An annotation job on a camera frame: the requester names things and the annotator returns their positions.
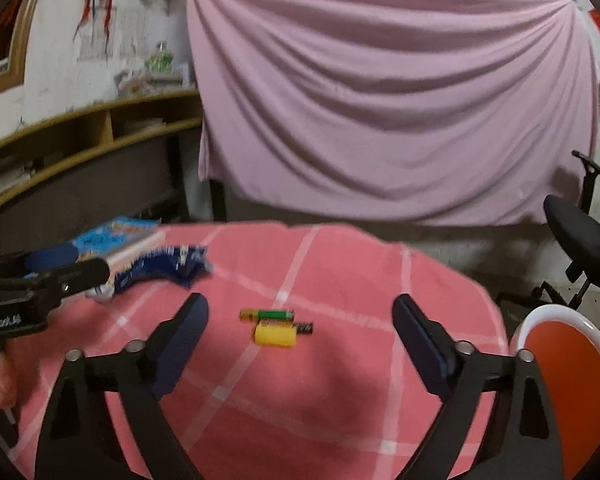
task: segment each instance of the pink curtain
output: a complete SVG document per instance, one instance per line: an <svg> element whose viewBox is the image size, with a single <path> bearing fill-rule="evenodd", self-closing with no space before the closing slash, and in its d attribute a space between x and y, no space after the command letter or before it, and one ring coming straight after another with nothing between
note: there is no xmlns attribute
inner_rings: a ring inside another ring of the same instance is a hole
<svg viewBox="0 0 600 480"><path fill-rule="evenodd" d="M570 0L187 0L200 177L355 219L544 221L598 81Z"/></svg>

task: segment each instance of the office chair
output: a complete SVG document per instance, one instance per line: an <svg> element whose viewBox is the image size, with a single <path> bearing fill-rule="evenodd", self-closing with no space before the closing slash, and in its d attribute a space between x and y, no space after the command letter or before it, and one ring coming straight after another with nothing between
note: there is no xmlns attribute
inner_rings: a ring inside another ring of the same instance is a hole
<svg viewBox="0 0 600 480"><path fill-rule="evenodd" d="M571 283L575 283L584 273L587 277L582 288L567 302L549 283L542 282L529 296L501 292L496 304L509 301L525 308L537 308L544 304L557 303L576 310L582 303L582 297L591 284L600 287L600 224L589 216L596 179L600 176L600 166L580 152L571 155L579 158L585 169L580 204L574 206L565 199L549 195L544 199L544 213L549 229L562 250L571 258L571 265L565 274ZM542 299L546 292L550 301Z"/></svg>

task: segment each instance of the yellow cylinder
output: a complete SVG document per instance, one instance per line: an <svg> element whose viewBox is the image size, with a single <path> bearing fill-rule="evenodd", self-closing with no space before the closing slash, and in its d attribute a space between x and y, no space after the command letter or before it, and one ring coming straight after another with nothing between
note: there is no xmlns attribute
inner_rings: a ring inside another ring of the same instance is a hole
<svg viewBox="0 0 600 480"><path fill-rule="evenodd" d="M253 333L253 340L258 345L291 348L296 345L296 336L296 327L293 325L261 321Z"/></svg>

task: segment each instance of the checkered tablecloth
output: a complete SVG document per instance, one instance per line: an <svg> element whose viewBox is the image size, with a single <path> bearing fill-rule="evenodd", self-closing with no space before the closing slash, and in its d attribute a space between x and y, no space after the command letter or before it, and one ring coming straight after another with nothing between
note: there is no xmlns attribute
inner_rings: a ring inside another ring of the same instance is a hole
<svg viewBox="0 0 600 480"><path fill-rule="evenodd" d="M391 480L439 409L391 324L394 298L410 293L456 339L507 352L500 314L477 283L419 251L345 225L277 223L165 227L168 244L203 244L213 275L192 290L210 320L175 391L161 407L208 480ZM50 327L15 340L20 440L11 459L33 477L40 424L65 352L119 351L146 338L189 291L136 285L110 303L83 296L52 314ZM292 349L252 341L243 308L289 308L313 321ZM493 401L485 394L453 474L474 458ZM132 469L148 476L116 395L109 407Z"/></svg>

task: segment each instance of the metal screw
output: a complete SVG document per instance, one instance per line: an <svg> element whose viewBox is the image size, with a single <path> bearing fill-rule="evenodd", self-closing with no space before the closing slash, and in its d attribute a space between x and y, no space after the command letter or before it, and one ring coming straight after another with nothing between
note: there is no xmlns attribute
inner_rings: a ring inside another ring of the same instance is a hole
<svg viewBox="0 0 600 480"><path fill-rule="evenodd" d="M536 358L534 356L534 353L527 350L526 348L523 348L520 352L518 352L518 357L522 359L525 363L530 363Z"/></svg>
<svg viewBox="0 0 600 480"><path fill-rule="evenodd" d="M475 352L475 346L468 341L458 341L456 342L456 350L458 350L461 354L471 355Z"/></svg>
<svg viewBox="0 0 600 480"><path fill-rule="evenodd" d="M77 361L78 359L80 359L81 357L84 357L84 352L82 350L80 350L79 348L74 348L73 350L69 350L66 355L64 356L64 358L67 361Z"/></svg>
<svg viewBox="0 0 600 480"><path fill-rule="evenodd" d="M125 350L131 354L135 354L136 352L139 352L142 349L144 349L144 341L140 339L134 339L133 341L129 341L125 346Z"/></svg>

